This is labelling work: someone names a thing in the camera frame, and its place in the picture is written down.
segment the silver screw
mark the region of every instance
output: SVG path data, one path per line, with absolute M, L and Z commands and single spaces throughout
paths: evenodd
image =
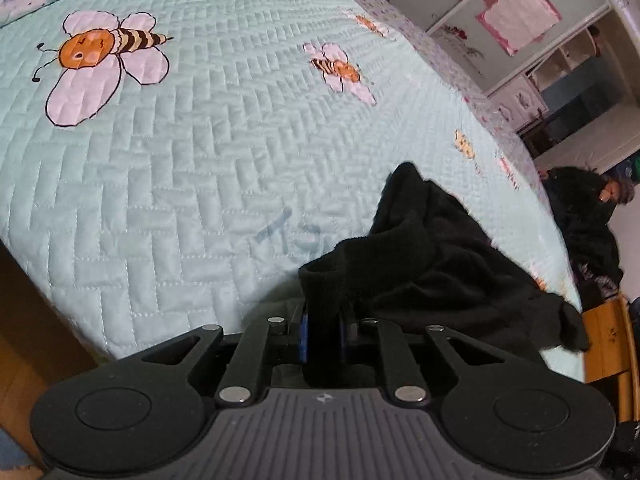
M 225 402 L 245 402 L 251 397 L 251 391 L 244 386 L 227 386 L 220 390 L 220 399 Z
M 404 402 L 421 402 L 427 397 L 425 392 L 420 386 L 400 386 L 394 395 L 396 399 L 403 400 Z

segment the white wall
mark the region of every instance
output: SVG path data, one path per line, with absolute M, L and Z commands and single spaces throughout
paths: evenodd
M 631 301 L 640 296 L 640 186 L 636 198 L 616 208 L 609 227 L 620 250 L 620 267 L 625 271 L 620 289 Z

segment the quilted bedspread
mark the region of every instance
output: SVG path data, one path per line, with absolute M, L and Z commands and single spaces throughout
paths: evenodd
M 0 237 L 114 357 L 291 310 L 404 160 L 578 306 L 537 183 L 353 0 L 60 0 L 0 29 Z

